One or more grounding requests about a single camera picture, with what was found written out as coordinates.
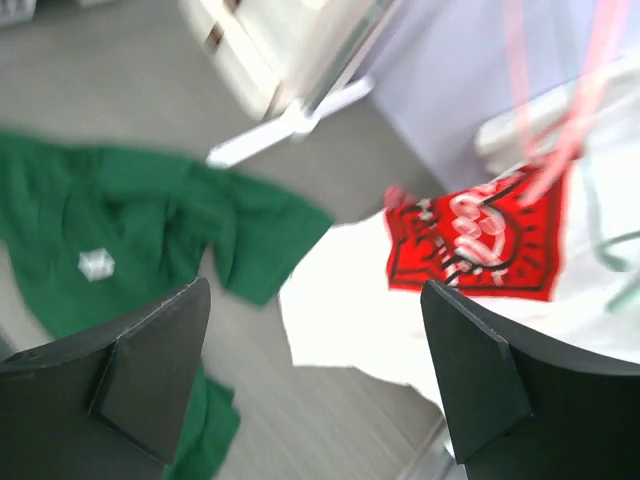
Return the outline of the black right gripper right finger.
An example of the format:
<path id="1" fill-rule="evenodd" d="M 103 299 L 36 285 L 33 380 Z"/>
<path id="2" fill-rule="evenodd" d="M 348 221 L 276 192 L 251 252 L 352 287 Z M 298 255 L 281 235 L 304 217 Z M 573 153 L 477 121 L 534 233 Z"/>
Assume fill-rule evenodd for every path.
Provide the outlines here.
<path id="1" fill-rule="evenodd" d="M 638 478 L 638 364 L 554 339 L 436 281 L 421 308 L 468 478 Z"/>

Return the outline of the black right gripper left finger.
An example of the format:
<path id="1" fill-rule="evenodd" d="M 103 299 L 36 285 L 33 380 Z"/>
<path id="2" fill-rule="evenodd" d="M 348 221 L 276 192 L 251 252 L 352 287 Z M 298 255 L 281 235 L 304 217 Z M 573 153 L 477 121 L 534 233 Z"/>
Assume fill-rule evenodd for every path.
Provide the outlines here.
<path id="1" fill-rule="evenodd" d="M 210 311 L 197 278 L 1 363 L 4 479 L 159 479 L 177 454 Z"/>

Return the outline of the green t-shirt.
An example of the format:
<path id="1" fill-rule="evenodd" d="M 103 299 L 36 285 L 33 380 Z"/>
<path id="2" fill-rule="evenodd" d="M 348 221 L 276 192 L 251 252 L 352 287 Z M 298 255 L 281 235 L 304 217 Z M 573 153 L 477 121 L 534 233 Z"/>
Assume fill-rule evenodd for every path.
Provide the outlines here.
<path id="1" fill-rule="evenodd" d="M 258 306 L 332 225 L 277 185 L 179 154 L 1 135 L 1 239 L 29 310 L 61 339 L 198 274 Z"/>

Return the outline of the mint green hanger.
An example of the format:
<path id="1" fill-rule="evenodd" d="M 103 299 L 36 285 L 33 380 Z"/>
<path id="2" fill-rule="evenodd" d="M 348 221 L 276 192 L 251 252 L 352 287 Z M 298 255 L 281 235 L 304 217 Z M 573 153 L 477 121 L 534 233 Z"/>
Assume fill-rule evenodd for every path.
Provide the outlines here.
<path id="1" fill-rule="evenodd" d="M 619 313 L 639 303 L 639 147 L 610 147 L 581 161 L 589 231 L 599 261 L 625 276 L 606 303 Z"/>

